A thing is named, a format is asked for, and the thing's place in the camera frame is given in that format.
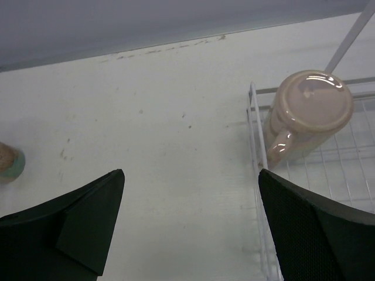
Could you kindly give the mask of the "cream floral mug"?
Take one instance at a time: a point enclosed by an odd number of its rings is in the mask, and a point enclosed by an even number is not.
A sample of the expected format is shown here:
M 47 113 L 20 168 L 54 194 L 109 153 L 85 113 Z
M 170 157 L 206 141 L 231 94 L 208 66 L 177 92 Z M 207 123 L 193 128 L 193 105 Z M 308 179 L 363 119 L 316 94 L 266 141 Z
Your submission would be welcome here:
M 1 184 L 8 184 L 16 180 L 24 168 L 24 153 L 1 142 Z

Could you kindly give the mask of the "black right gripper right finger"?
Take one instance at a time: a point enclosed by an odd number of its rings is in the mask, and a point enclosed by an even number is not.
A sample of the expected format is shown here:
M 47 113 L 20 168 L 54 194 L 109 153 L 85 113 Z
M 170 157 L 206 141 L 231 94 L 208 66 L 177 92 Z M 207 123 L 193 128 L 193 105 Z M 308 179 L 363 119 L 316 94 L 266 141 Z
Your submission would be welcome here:
M 284 280 L 374 280 L 374 214 L 267 169 L 258 185 Z

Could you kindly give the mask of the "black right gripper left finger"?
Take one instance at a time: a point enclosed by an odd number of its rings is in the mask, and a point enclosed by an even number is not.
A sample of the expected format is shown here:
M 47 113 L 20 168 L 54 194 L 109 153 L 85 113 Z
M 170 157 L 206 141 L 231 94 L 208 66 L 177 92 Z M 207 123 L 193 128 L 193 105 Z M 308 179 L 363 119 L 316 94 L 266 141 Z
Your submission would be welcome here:
M 1 218 L 1 280 L 97 280 L 125 186 L 121 169 Z

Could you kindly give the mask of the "pale pink glossy mug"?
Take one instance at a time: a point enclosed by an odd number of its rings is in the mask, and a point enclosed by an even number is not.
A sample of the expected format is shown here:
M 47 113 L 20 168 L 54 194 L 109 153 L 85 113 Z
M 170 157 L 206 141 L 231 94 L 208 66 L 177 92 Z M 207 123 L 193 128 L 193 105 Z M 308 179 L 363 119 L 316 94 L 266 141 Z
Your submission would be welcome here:
M 287 77 L 262 125 L 268 169 L 307 157 L 347 125 L 353 110 L 352 93 L 336 76 L 304 70 Z

